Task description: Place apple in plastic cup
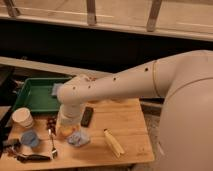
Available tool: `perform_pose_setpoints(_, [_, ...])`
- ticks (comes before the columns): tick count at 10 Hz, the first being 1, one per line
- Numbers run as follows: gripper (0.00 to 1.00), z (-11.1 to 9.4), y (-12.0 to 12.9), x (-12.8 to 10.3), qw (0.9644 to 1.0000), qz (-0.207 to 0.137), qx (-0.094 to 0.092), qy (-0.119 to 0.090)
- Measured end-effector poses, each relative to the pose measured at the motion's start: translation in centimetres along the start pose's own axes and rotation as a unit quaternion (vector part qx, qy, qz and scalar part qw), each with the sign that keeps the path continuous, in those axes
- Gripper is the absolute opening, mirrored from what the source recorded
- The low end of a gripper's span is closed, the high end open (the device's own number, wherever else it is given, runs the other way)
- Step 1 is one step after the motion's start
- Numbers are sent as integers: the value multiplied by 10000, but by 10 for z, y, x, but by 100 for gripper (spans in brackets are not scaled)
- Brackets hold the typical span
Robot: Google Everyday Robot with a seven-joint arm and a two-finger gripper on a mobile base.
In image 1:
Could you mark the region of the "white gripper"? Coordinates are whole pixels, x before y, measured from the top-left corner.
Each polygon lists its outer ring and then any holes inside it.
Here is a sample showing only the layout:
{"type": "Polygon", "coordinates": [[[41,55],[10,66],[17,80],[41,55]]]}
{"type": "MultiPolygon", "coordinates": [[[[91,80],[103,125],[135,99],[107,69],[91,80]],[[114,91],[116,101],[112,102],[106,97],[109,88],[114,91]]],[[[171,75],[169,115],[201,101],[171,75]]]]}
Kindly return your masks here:
{"type": "Polygon", "coordinates": [[[64,126],[72,126],[72,132],[79,131],[81,125],[79,124],[82,120],[83,113],[85,111],[85,105],[61,105],[58,112],[58,119],[55,126],[56,135],[64,135],[64,126]]]}

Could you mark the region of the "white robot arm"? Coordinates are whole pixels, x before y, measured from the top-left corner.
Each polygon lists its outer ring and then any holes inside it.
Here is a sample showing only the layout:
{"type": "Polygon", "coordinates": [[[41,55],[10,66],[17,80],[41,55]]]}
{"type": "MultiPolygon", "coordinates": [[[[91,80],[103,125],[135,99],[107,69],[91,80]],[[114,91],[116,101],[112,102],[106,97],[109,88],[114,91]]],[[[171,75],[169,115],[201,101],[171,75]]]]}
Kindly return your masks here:
{"type": "Polygon", "coordinates": [[[160,58],[94,81],[76,76],[57,91],[66,125],[80,120],[86,102],[127,98],[162,103],[155,171],[213,171],[213,50],[160,58]]]}

